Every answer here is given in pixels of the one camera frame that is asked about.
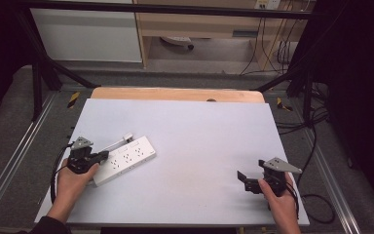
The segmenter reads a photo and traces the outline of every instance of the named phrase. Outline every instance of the human hand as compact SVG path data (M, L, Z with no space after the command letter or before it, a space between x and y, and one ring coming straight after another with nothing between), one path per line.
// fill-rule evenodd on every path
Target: human hand
M287 183L293 186L290 175L285 173L285 177ZM297 223L295 201L290 192L285 190L281 197L277 197L270 185L263 178L259 178L258 181L260 188L269 202L273 219L275 220L279 233L300 233L299 224Z
M47 214L62 223L68 220L75 203L99 167L99 164L94 164L86 173L75 174L66 167L67 162L67 159L62 161L62 169L57 177L56 200Z

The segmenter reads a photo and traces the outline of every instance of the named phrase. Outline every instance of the aluminum rail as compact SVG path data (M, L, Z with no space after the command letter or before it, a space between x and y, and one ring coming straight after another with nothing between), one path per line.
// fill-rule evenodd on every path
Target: aluminum rail
M5 167L4 171L0 175L0 200L5 194L6 189L8 188L9 184L11 183L12 178L14 177L17 169L22 162L23 157L25 156L26 152L29 149L29 146L32 144L33 139L38 134L44 120L46 119L50 109L53 105L53 102L56 98L57 92L51 92L46 101L44 102L43 111L41 115L35 122L32 122L26 131L25 135L23 136L22 140L20 141L17 149L15 150L14 154L12 155L11 159L9 160L7 166Z
M301 114L302 108L299 105L298 101L291 100L291 103L295 107L296 114L299 117L300 121L304 121ZM313 142L315 140L313 130L305 129L305 134L308 138L309 144L313 146ZM325 156L321 152L318 143L315 150L315 162L317 163L318 171L323 178L324 186L329 193L329 197L333 202L333 206L339 216L345 232L349 234L359 234L360 229L357 225L356 219L351 211L351 208L348 205L342 189L339 186L339 183L336 180L336 177L333 175L329 165L327 164Z

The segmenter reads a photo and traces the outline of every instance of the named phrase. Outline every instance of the white power strip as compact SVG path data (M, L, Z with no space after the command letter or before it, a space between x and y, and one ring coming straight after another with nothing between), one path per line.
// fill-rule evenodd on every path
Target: white power strip
M136 166L147 162L156 156L146 136L140 137L126 145L109 152L108 159L99 167L93 176L96 186L100 186Z

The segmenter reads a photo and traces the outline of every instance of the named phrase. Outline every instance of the white tabletop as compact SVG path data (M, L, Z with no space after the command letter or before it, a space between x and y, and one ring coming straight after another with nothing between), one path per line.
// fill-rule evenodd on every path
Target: white tabletop
M245 192L237 179L237 171L262 177L259 159L287 161L268 104L88 99L71 141L85 137L97 152L127 133L147 136L157 157L100 187L87 187L69 223L274 224L263 195ZM299 204L299 224L308 225ZM47 193L36 221L50 207Z

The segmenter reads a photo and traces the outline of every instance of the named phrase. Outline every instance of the power outlet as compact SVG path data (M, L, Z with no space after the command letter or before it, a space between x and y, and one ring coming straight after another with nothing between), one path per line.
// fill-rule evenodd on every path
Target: power outlet
M266 10L269 5L269 0L256 0L256 5L254 9Z
M277 10L281 0L269 0L266 9L267 10Z
M156 156L156 151L146 136L136 139L109 153L101 164L93 181L100 186Z

